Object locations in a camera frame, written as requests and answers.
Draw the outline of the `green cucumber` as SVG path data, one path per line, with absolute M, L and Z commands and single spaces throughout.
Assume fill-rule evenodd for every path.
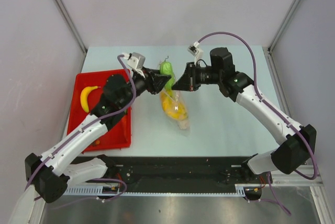
M 171 62 L 168 61 L 167 57 L 164 61 L 160 63 L 160 73 L 163 75 L 170 75 L 169 81 L 165 84 L 166 90 L 172 90 L 172 86 L 175 83 L 175 74 Z

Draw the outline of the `clear zip top bag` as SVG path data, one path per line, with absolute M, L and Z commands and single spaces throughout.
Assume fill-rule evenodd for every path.
M 159 72 L 171 76 L 159 93 L 161 107 L 169 125 L 169 130 L 180 136 L 188 137 L 191 134 L 189 113 L 181 92 L 172 90 L 172 86 L 175 84 L 172 63 L 169 61 L 160 62 Z

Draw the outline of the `yellow banana bunch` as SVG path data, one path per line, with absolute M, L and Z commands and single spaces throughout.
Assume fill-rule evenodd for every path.
M 179 91 L 163 90 L 160 101 L 164 113 L 173 120 L 182 121 L 188 118 L 187 107 Z

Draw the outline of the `green celery stalk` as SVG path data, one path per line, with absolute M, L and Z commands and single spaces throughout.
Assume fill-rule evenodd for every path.
M 174 119 L 181 130 L 189 130 L 190 122 L 186 104 L 178 91 L 169 90 L 168 94 L 168 115 Z

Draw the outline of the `small single yellow banana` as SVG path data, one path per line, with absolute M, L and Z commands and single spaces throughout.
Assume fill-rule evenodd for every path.
M 80 104 L 84 112 L 89 113 L 88 96 L 92 91 L 98 88 L 100 88 L 100 86 L 87 86 L 82 89 L 80 94 Z

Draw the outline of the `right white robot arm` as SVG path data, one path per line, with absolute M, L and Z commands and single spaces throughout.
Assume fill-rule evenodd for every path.
M 211 64 L 206 67 L 201 67 L 198 63 L 203 55 L 200 48 L 189 46 L 188 51 L 195 60 L 186 64 L 183 75 L 172 89 L 193 92 L 203 84 L 218 85 L 224 97 L 248 110 L 279 145 L 273 151 L 255 154 L 244 161 L 241 176 L 246 182 L 255 182 L 264 172 L 296 172 L 310 158 L 315 150 L 316 129 L 312 125 L 303 126 L 293 120 L 257 92 L 254 80 L 245 73 L 236 71 L 232 54 L 227 48 L 212 49 Z

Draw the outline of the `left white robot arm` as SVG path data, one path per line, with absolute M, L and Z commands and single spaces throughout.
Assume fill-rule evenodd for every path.
M 72 161 L 90 144 L 114 128 L 133 101 L 143 92 L 157 94 L 171 79 L 159 70 L 144 68 L 144 75 L 134 72 L 125 79 L 111 75 L 99 102 L 85 119 L 62 141 L 41 155 L 31 153 L 25 159 L 27 185 L 46 202 L 59 199 L 69 186 L 86 181 L 116 181 L 118 169 L 106 155 L 76 165 Z

